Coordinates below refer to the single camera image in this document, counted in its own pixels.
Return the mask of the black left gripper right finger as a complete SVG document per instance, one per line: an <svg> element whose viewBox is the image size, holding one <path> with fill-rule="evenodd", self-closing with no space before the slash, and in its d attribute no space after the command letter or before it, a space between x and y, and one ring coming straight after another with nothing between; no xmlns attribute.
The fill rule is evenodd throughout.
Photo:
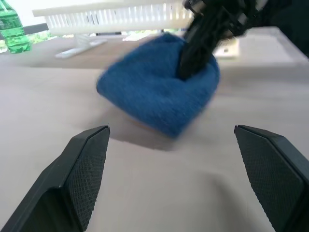
<svg viewBox="0 0 309 232"><path fill-rule="evenodd" d="M309 232L309 160L284 136L234 128L251 187L275 232Z"/></svg>

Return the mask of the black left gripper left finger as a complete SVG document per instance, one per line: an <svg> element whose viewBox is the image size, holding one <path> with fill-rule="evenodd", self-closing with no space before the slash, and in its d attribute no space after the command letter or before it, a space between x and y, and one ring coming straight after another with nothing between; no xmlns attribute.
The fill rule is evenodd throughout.
<svg viewBox="0 0 309 232"><path fill-rule="evenodd" d="M85 232L100 190L109 138L109 126L72 137L0 232Z"/></svg>

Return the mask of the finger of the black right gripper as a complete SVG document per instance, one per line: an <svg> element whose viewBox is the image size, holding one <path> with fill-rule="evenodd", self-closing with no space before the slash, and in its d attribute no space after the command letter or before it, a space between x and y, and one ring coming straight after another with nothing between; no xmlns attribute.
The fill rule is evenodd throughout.
<svg viewBox="0 0 309 232"><path fill-rule="evenodd" d="M208 62L211 54L225 33L225 26L193 27L193 74L198 73Z"/></svg>
<svg viewBox="0 0 309 232"><path fill-rule="evenodd" d="M201 67L201 54L205 42L204 23L193 21L184 34L184 46L180 53L179 77L185 81L195 74Z"/></svg>

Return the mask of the blue ankle sock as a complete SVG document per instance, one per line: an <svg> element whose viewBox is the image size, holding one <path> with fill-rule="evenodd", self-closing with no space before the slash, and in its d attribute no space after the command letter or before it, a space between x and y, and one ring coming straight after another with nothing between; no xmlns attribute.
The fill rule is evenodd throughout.
<svg viewBox="0 0 309 232"><path fill-rule="evenodd" d="M188 80L177 74L185 42L165 33L113 63L96 84L98 94L147 126L175 138L206 108L220 80L214 56Z"/></svg>

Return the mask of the white plastic bin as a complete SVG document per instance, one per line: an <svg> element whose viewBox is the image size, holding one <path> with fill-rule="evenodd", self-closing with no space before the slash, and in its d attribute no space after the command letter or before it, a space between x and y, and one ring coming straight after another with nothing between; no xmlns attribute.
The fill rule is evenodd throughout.
<svg viewBox="0 0 309 232"><path fill-rule="evenodd" d="M193 20L184 0L102 0L101 2L35 9L44 17L53 35L74 35L76 46L56 55L70 58L106 43L94 40L91 33L140 30L184 29Z"/></svg>

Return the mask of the green bottle with yellow cap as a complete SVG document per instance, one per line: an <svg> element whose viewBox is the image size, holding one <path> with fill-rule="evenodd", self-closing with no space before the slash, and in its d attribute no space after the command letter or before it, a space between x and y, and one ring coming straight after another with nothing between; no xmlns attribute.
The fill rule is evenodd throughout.
<svg viewBox="0 0 309 232"><path fill-rule="evenodd" d="M6 0L0 0L0 34L10 53L19 54L31 50L31 43L20 18Z"/></svg>

